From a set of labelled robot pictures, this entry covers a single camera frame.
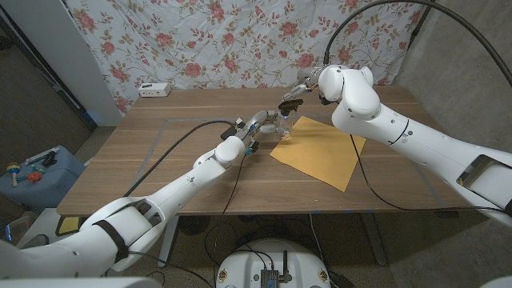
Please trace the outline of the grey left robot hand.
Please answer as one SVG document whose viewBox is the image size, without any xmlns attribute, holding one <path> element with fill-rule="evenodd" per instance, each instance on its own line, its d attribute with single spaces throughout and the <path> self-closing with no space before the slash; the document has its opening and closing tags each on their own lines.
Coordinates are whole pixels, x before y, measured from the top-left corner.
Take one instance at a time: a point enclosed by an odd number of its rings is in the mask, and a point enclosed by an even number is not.
<svg viewBox="0 0 512 288">
<path fill-rule="evenodd" d="M 249 155 L 258 149 L 258 144 L 254 140 L 257 133 L 276 133 L 280 135 L 281 139 L 285 139 L 291 135 L 292 126 L 290 117 L 283 115 L 279 110 L 261 110 L 250 118 L 242 128 L 238 129 L 235 135 L 243 141 L 246 147 L 244 155 Z"/>
</svg>

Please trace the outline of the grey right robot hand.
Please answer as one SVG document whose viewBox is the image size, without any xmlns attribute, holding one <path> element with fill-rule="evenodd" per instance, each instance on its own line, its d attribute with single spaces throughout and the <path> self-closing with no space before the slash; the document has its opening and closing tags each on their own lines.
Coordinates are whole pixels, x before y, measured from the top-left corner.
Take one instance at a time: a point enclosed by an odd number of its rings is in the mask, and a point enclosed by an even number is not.
<svg viewBox="0 0 512 288">
<path fill-rule="evenodd" d="M 299 95 L 316 89 L 320 74 L 325 68 L 325 66 L 312 66 L 299 69 L 297 74 L 298 84 L 282 96 L 281 102 L 294 100 Z"/>
</svg>

